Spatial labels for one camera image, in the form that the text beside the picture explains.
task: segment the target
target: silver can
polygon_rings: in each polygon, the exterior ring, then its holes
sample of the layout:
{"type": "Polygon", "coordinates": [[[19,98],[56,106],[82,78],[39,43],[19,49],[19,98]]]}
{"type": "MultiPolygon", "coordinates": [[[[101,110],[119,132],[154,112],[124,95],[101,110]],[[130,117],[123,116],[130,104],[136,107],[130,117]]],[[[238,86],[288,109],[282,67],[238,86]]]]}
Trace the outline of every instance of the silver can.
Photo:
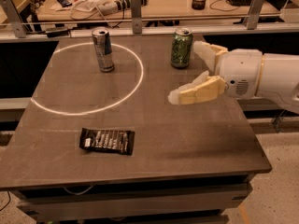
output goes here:
{"type": "Polygon", "coordinates": [[[112,47],[109,30],[105,27],[97,28],[93,30],[92,36],[100,71],[113,71],[114,63],[112,61],[112,47]]]}
{"type": "Polygon", "coordinates": [[[171,64],[176,68],[189,65],[193,35],[188,28],[177,28],[173,34],[171,64]]]}

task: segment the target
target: white circle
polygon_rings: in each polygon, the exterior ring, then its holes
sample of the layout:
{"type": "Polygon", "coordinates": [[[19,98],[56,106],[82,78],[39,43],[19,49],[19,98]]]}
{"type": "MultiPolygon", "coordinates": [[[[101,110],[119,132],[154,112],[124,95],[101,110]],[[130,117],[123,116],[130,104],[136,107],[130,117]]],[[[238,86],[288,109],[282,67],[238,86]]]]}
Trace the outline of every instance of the white circle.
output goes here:
{"type": "MultiPolygon", "coordinates": [[[[65,49],[71,49],[71,48],[75,48],[75,47],[78,47],[78,46],[91,45],[91,44],[93,44],[93,42],[86,42],[86,43],[80,43],[80,44],[68,46],[66,48],[59,49],[59,50],[55,51],[54,54],[56,52],[64,51],[65,49]]],[[[101,111],[110,109],[112,107],[115,107],[115,106],[119,105],[120,103],[124,102],[125,100],[129,99],[131,97],[131,95],[134,94],[135,91],[139,88],[139,86],[140,86],[140,84],[142,82],[142,79],[143,79],[143,76],[144,76],[143,63],[140,60],[140,58],[133,51],[131,51],[130,49],[128,49],[128,48],[126,48],[124,46],[118,45],[118,44],[113,44],[112,43],[111,45],[112,45],[112,47],[114,46],[114,47],[117,47],[117,48],[120,48],[120,49],[125,49],[128,52],[130,52],[132,55],[134,55],[135,58],[138,60],[139,66],[140,66],[140,69],[141,69],[140,79],[138,80],[136,86],[131,90],[131,92],[129,92],[121,100],[119,100],[118,102],[115,102],[115,103],[113,103],[111,105],[102,107],[102,108],[98,108],[98,109],[94,109],[94,110],[89,110],[89,111],[78,112],[78,113],[70,113],[70,112],[64,112],[64,111],[57,111],[57,110],[54,110],[54,109],[46,108],[45,106],[43,106],[40,103],[38,103],[34,98],[31,98],[32,103],[34,103],[36,106],[38,106],[38,107],[40,107],[40,108],[42,108],[42,109],[44,109],[44,110],[46,110],[46,111],[48,111],[50,113],[54,113],[54,114],[58,114],[58,115],[64,115],[64,116],[85,116],[85,115],[90,115],[90,114],[94,114],[94,113],[97,113],[97,112],[101,112],[101,111]]]]}

